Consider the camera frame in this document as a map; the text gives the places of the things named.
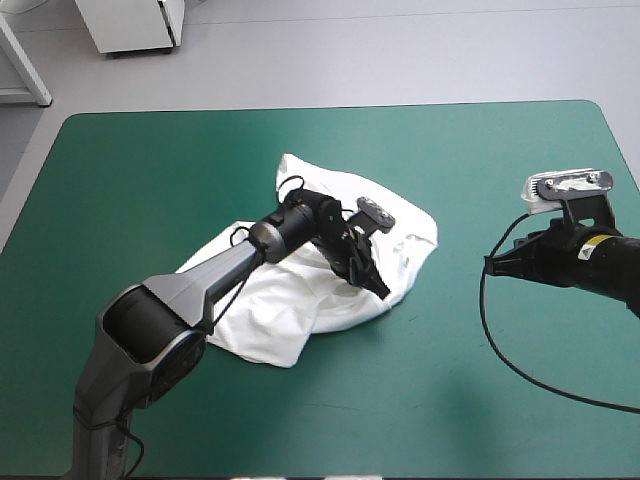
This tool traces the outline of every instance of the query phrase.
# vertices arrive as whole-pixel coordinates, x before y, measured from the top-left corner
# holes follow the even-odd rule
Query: black cable
[[[249,229],[247,227],[245,227],[244,225],[240,225],[239,227],[236,227],[233,232],[231,232],[231,235],[229,235],[229,243],[231,244],[232,247],[235,247],[235,244],[233,243],[233,237],[235,236],[236,233],[238,233],[240,230],[245,230],[245,231],[249,231]]]
[[[502,246],[502,244],[507,240],[507,238],[509,237],[513,229],[516,228],[516,226],[520,222],[522,222],[524,219],[528,217],[529,217],[529,214],[524,214],[518,219],[516,219],[516,221],[514,221],[511,225],[509,225],[509,228],[507,228],[507,231],[504,233],[504,235],[502,235],[502,238],[498,241],[498,243],[493,248],[493,250],[491,250],[491,253],[489,254],[488,258],[493,258],[493,256]],[[489,330],[489,325],[487,324],[486,312],[485,312],[485,306],[484,306],[486,277],[487,277],[487,267],[485,265],[485,267],[482,269],[482,275],[480,277],[480,293],[479,293],[480,319],[482,320],[482,328],[484,330],[485,336],[487,337],[487,340],[489,341],[489,345],[491,345],[491,348],[493,349],[495,354],[498,356],[500,360],[502,360],[502,362],[507,367],[509,367],[518,375],[520,375],[527,382],[530,382],[534,384],[536,387],[543,388],[544,390],[547,390],[551,393],[555,393],[556,395],[560,395],[561,397],[565,397],[570,400],[575,400],[576,402],[586,403],[588,405],[594,405],[596,407],[608,408],[610,410],[618,410],[618,411],[627,412],[627,413],[640,414],[639,407],[632,407],[630,405],[620,405],[617,403],[603,402],[601,400],[595,400],[593,398],[583,397],[581,395],[576,395],[575,393],[567,392],[557,387],[548,385],[538,380],[537,378],[532,377],[531,375],[526,373],[524,370],[521,370],[519,367],[517,367],[513,362],[511,362],[511,360],[509,360],[507,356],[504,353],[502,353],[502,351],[498,348],[498,345],[496,344],[495,340],[493,339],[493,336],[491,335],[491,331]]]
[[[218,322],[220,322],[224,314],[227,313],[227,310],[229,310],[233,302],[236,301],[236,299],[238,298],[238,295],[240,295],[240,292],[242,291],[244,286],[247,284],[247,281],[249,280],[251,273],[262,264],[263,260],[264,260],[264,253],[261,252],[260,250],[257,250],[253,256],[252,262],[249,264],[249,266],[247,267],[247,270],[243,274],[243,279],[242,279],[242,282],[240,283],[240,286],[236,289],[231,299],[227,302],[227,304],[224,306],[222,311],[218,314],[216,319],[211,324],[211,327],[210,327],[211,332],[213,332],[213,329],[218,324]]]
[[[276,188],[276,201],[278,202],[278,204],[282,203],[280,202],[280,189],[285,183],[290,182],[291,180],[302,180],[302,184],[298,188],[294,188],[293,190],[299,190],[301,188],[304,188],[305,182],[304,182],[304,177],[302,175],[291,175],[290,177],[285,178],[280,183],[280,185],[278,185],[278,188]]]
[[[131,440],[133,440],[138,445],[138,448],[140,449],[139,452],[138,452],[138,458],[136,459],[135,463],[133,464],[133,466],[129,469],[129,471],[123,477],[123,480],[127,480],[128,478],[131,477],[133,472],[135,472],[136,468],[138,468],[138,465],[140,465],[140,463],[142,462],[142,458],[144,457],[144,442],[142,441],[142,439],[140,437],[138,437],[137,435],[131,433],[131,431],[128,428],[126,428],[124,425],[119,425],[118,429],[124,435],[126,435]]]
[[[122,412],[120,416],[115,420],[97,423],[95,425],[87,425],[83,420],[83,418],[80,416],[80,412],[78,411],[78,409],[75,406],[73,407],[73,416],[75,417],[76,420],[78,420],[78,422],[80,422],[80,425],[82,425],[86,430],[94,431],[94,430],[100,430],[102,428],[107,428],[107,427],[116,427],[118,430],[120,430],[120,432],[122,432],[124,436],[130,438],[138,445],[140,449],[138,453],[138,458],[136,459],[133,466],[129,469],[129,471],[125,474],[125,476],[122,477],[123,480],[127,480],[131,476],[131,474],[133,474],[133,472],[136,470],[136,468],[138,468],[138,466],[142,462],[142,458],[144,457],[144,442],[140,437],[131,433],[131,430],[129,430],[125,426],[124,417],[126,417],[128,413],[129,411]]]

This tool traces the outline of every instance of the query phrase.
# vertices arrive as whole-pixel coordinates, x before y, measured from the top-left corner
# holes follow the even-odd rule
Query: white cloth
[[[429,215],[366,178],[325,170],[284,154],[276,187],[291,175],[302,176],[305,188],[339,199],[345,209],[356,211],[356,200],[369,197],[394,216],[396,224],[388,234],[376,232],[370,237],[376,266],[391,290],[384,300],[336,276],[310,243],[277,265],[264,264],[253,272],[208,341],[245,360],[278,367],[295,365],[312,333],[351,328],[397,304],[437,246],[437,226]],[[299,185],[299,181],[291,181],[283,190]],[[239,225],[248,227],[251,223],[229,226],[178,272],[228,249],[229,236]],[[234,240],[240,241],[243,235],[243,231],[238,232]],[[224,308],[234,290],[216,303],[214,315]]]

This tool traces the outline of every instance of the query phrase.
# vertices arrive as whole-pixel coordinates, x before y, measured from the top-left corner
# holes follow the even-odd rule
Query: green tabletop
[[[235,219],[272,211],[283,152],[407,198],[435,218],[440,247],[400,305],[315,336],[290,370],[210,347],[136,412],[139,474],[640,474],[639,418],[524,383],[478,318],[482,255],[524,211],[527,176],[609,170],[619,228],[640,236],[635,183],[585,101],[69,118],[0,255],[0,474],[69,468],[73,389],[96,313]],[[622,303],[500,278],[489,279],[488,314],[526,370],[640,404],[640,322]]]

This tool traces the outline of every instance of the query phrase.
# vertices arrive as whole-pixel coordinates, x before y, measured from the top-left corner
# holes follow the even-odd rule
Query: gray floor
[[[0,109],[0,247],[78,112],[588,99],[640,179],[640,0],[187,0],[180,49],[118,60],[72,0],[9,21],[54,103]]]

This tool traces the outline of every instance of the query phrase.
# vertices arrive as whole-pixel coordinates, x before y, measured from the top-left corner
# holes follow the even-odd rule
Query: white cabinet
[[[180,45],[184,0],[76,0],[100,53]]]

